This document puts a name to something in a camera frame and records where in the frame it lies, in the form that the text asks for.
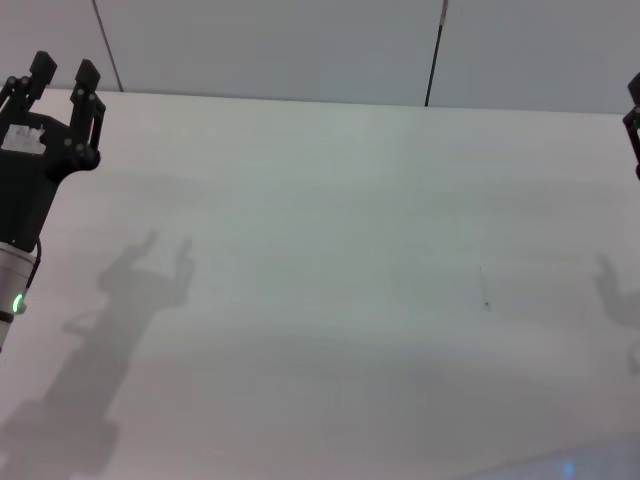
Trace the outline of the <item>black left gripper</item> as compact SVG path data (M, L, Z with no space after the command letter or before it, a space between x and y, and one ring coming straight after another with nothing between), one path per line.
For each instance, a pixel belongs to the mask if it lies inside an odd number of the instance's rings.
M1 88L1 132L12 125L42 129L41 154L1 151L1 241L17 249L33 249L59 185L68 176L99 165L99 142L106 107L96 89L101 79L84 59L75 77L69 126L46 115L28 112L50 85L57 64L38 51L30 76L9 76ZM10 113L21 113L9 117Z

